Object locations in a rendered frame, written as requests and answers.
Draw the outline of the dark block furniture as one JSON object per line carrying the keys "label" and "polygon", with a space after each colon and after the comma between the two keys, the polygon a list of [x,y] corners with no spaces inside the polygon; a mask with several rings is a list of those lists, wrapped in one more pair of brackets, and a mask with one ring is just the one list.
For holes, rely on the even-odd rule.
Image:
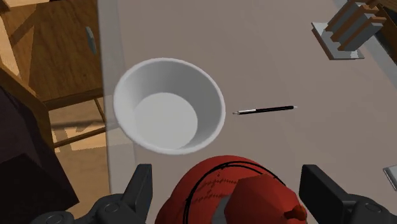
{"label": "dark block furniture", "polygon": [[78,202],[31,111],[0,87],[0,224],[29,224]]}

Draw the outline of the red round figure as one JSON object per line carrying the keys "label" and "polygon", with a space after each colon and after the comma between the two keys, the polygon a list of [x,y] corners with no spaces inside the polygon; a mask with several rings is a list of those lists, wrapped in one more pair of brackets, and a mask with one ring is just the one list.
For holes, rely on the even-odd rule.
{"label": "red round figure", "polygon": [[155,224],[307,224],[296,193],[248,158],[222,155],[192,167]]}

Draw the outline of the grey and wooden rack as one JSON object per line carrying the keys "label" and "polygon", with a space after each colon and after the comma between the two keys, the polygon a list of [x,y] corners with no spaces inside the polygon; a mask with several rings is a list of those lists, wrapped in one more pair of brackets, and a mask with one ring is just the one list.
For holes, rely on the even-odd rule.
{"label": "grey and wooden rack", "polygon": [[313,22],[312,32],[330,60],[355,60],[364,56],[359,48],[382,27],[379,0],[347,0],[327,23]]}

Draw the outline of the grey flat object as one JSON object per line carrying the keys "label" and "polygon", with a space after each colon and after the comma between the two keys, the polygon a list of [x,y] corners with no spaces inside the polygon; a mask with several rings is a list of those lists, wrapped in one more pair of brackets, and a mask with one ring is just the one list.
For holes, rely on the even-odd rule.
{"label": "grey flat object", "polygon": [[397,165],[383,168],[384,174],[388,178],[391,186],[397,192]]}

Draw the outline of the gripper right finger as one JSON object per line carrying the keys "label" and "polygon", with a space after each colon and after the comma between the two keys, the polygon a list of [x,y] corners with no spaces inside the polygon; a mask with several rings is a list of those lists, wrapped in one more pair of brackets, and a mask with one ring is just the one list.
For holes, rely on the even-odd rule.
{"label": "gripper right finger", "polygon": [[368,197],[347,193],[313,164],[302,166],[299,197],[318,224],[397,224],[397,215]]}

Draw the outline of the wooden cabinet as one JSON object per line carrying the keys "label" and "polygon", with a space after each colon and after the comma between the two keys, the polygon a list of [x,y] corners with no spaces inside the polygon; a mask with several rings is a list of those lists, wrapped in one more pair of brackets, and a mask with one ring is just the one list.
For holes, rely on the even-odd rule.
{"label": "wooden cabinet", "polygon": [[55,142],[49,112],[104,95],[98,0],[0,0],[0,86],[33,113],[57,148],[105,131]]}

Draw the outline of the white bowl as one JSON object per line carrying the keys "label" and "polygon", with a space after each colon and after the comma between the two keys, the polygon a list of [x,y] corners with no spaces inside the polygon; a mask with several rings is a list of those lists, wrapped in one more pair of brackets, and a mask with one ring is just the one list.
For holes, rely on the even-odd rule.
{"label": "white bowl", "polygon": [[133,142],[169,155],[205,148],[220,133],[226,116],[216,82],[201,68],[171,58],[131,67],[116,85],[113,109]]}

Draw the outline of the black pen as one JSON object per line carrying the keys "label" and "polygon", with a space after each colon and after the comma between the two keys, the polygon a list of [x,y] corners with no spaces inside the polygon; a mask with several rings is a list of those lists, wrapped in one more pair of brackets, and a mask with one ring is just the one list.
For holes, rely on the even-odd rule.
{"label": "black pen", "polygon": [[248,115],[253,113],[266,113],[266,112],[273,112],[273,111],[284,111],[284,110],[291,110],[296,109],[297,106],[281,106],[281,107],[274,107],[274,108],[260,108],[260,109],[246,109],[246,110],[239,110],[233,112],[234,115]]}

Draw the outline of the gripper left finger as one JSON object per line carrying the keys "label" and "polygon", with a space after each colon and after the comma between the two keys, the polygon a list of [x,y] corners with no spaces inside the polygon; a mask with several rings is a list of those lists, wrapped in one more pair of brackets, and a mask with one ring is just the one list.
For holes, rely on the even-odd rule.
{"label": "gripper left finger", "polygon": [[100,198],[81,218],[67,211],[53,211],[30,224],[146,224],[152,198],[152,165],[139,164],[123,193]]}

